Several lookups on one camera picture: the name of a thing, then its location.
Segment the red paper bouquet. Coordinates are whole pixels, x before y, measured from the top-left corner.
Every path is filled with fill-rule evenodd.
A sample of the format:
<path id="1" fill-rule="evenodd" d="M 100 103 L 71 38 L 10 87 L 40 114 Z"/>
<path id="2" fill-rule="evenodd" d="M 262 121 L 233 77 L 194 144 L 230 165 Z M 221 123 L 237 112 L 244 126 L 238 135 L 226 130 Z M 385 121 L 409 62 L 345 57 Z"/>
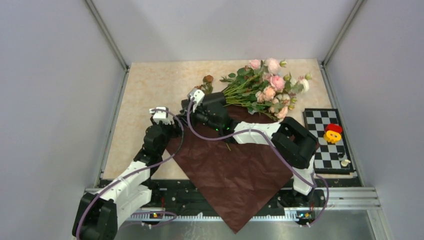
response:
<path id="1" fill-rule="evenodd" d="M 184 137 L 170 140 L 167 151 L 179 170 L 163 164 L 159 178 L 188 178 L 233 233 L 292 178 L 293 173 L 264 144 L 230 144 L 215 129 L 192 122 Z"/>

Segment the brown small rose stem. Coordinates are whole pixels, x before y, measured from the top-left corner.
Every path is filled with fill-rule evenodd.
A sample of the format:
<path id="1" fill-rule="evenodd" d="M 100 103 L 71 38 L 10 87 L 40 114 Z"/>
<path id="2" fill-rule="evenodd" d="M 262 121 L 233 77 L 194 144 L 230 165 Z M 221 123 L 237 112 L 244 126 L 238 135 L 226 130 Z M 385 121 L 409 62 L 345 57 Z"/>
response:
<path id="1" fill-rule="evenodd" d="M 213 90 L 214 90 L 213 81 L 214 81 L 214 77 L 212 75 L 206 75 L 202 79 L 202 84 L 195 86 L 195 88 L 202 90 L 205 93 L 205 95 L 213 93 Z"/>

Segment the black cylindrical vase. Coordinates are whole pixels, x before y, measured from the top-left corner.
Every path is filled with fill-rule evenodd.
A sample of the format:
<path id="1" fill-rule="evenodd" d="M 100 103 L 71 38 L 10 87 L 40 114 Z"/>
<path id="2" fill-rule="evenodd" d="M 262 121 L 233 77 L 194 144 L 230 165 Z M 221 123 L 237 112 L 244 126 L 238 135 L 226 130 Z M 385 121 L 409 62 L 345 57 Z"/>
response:
<path id="1" fill-rule="evenodd" d="M 208 93 L 202 100 L 202 105 L 204 106 L 214 103 L 219 103 L 223 106 L 227 104 L 226 97 L 222 91 Z"/>

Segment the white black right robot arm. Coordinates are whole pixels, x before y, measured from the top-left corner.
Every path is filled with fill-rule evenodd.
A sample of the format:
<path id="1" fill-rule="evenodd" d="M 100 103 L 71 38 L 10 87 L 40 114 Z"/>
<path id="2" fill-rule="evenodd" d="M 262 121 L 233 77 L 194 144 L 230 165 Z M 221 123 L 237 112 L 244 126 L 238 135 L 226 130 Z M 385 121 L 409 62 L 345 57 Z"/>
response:
<path id="1" fill-rule="evenodd" d="M 231 118 L 222 92 L 205 95 L 196 89 L 181 101 L 180 117 L 191 131 L 196 124 L 207 126 L 218 133 L 214 141 L 229 144 L 256 144 L 270 146 L 271 150 L 293 173 L 293 200 L 307 206 L 314 198 L 317 187 L 313 161 L 318 139 L 292 117 L 281 122 L 249 123 Z"/>

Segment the colourful artificial flower bunch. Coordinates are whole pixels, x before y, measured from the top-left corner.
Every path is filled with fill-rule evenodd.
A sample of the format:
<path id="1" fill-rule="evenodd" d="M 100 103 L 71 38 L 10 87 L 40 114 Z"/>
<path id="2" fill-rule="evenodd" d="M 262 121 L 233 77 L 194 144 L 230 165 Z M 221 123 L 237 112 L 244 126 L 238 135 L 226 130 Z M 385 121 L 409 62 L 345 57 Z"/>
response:
<path id="1" fill-rule="evenodd" d="M 310 73 L 293 76 L 283 75 L 286 60 L 267 58 L 250 60 L 247 65 L 223 76 L 227 83 L 224 93 L 226 104 L 243 107 L 250 114 L 264 114 L 275 121 L 282 121 L 295 108 L 299 94 L 310 89 L 313 79 Z"/>

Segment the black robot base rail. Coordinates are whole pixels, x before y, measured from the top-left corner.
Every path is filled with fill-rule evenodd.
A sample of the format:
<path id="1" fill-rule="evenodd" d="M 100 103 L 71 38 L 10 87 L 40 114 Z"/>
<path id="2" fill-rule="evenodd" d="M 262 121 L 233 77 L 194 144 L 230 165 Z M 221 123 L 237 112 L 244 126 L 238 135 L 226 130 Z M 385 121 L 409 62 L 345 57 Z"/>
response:
<path id="1" fill-rule="evenodd" d="M 168 211 L 178 216 L 217 217 L 218 213 L 207 202 L 190 180 L 149 180 L 152 187 L 151 201 L 142 206 L 147 212 Z M 268 200 L 257 216 L 283 216 L 288 208 L 306 207 L 310 210 L 324 206 L 326 190 L 315 189 L 310 196 L 301 196 L 293 190 L 293 180 Z"/>

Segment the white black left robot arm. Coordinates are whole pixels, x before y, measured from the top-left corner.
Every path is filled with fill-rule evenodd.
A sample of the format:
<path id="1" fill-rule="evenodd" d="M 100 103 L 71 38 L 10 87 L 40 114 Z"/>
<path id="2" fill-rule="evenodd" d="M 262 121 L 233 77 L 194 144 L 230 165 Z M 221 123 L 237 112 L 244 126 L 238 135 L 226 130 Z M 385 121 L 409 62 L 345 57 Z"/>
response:
<path id="1" fill-rule="evenodd" d="M 181 120 L 165 108 L 151 109 L 143 145 L 129 166 L 107 186 L 80 199 L 72 235 L 78 240 L 113 240 L 137 209 L 160 202 L 160 193 L 144 185 L 151 170 L 167 162 L 163 153 L 172 138 L 184 136 Z"/>

